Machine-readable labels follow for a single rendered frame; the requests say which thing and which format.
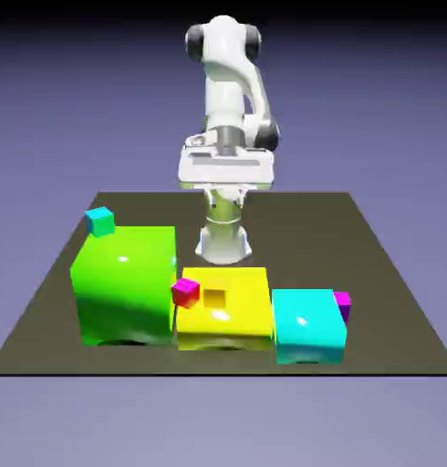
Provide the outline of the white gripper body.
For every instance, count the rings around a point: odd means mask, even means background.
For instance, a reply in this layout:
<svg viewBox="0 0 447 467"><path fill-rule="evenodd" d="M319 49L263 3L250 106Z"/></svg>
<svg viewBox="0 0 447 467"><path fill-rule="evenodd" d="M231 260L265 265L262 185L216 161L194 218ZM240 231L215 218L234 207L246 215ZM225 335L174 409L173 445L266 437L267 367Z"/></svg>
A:
<svg viewBox="0 0 447 467"><path fill-rule="evenodd" d="M235 155L220 155L216 146L183 146L178 179L184 189L242 185L270 187L274 181L274 153L235 147Z"/></svg>

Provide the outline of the small red cube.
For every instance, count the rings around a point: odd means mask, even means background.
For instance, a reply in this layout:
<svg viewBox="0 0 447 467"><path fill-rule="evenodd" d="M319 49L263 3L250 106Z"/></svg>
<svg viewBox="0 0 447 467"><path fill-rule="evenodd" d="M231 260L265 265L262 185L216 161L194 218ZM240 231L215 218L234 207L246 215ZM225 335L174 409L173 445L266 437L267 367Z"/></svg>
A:
<svg viewBox="0 0 447 467"><path fill-rule="evenodd" d="M198 282L182 277L172 286L173 303L190 309L199 301L200 291Z"/></svg>

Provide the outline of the small yellow cube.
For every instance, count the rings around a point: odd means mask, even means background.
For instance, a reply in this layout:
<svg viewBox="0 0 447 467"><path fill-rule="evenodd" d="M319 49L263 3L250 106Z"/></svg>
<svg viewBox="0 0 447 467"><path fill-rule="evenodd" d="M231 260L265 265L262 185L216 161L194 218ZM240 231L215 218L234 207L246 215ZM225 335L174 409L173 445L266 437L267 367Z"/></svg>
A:
<svg viewBox="0 0 447 467"><path fill-rule="evenodd" d="M210 309L225 309L226 293L223 289L204 288L203 305Z"/></svg>

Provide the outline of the small cyan cube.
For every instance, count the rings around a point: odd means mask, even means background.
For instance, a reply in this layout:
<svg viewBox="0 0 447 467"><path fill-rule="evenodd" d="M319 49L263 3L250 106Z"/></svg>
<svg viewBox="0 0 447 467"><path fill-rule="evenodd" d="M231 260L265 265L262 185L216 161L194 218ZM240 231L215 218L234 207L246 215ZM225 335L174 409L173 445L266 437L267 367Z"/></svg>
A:
<svg viewBox="0 0 447 467"><path fill-rule="evenodd" d="M105 206L85 211L85 220L88 233L95 237L113 234L115 231L114 214Z"/></svg>

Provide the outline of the small magenta cube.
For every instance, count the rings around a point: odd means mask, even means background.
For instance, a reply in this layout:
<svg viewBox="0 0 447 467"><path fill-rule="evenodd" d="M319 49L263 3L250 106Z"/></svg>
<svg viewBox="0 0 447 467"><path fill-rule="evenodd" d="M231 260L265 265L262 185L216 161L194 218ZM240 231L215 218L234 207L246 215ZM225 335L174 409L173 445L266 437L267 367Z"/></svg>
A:
<svg viewBox="0 0 447 467"><path fill-rule="evenodd" d="M342 315L343 321L345 324L348 323L350 309L351 309L351 299L348 292L334 292L334 297L336 299L340 314Z"/></svg>

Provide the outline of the large yellow box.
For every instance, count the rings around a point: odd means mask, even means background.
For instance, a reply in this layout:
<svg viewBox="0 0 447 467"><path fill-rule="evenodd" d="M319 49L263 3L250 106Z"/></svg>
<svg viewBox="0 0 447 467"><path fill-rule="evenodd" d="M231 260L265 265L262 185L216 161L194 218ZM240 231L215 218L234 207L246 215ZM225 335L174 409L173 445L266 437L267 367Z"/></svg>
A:
<svg viewBox="0 0 447 467"><path fill-rule="evenodd" d="M179 350L269 350L274 318L263 267L185 267L182 276L200 284L200 299L176 309ZM223 289L225 309L203 305L204 288Z"/></svg>

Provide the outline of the large green box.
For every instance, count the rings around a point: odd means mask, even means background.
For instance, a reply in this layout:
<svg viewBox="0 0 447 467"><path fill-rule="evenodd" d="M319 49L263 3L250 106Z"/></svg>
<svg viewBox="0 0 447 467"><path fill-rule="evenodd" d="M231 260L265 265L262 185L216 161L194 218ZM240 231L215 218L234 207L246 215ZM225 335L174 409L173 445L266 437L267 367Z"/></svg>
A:
<svg viewBox="0 0 447 467"><path fill-rule="evenodd" d="M176 274L173 226L90 233L70 267L82 343L170 344Z"/></svg>

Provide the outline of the large cyan box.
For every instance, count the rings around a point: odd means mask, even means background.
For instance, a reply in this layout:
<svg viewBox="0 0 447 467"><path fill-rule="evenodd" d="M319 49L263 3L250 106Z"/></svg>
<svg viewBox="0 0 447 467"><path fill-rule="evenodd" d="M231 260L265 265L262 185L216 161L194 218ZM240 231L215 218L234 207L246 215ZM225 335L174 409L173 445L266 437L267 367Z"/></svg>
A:
<svg viewBox="0 0 447 467"><path fill-rule="evenodd" d="M274 289L275 361L338 364L347 327L331 289Z"/></svg>

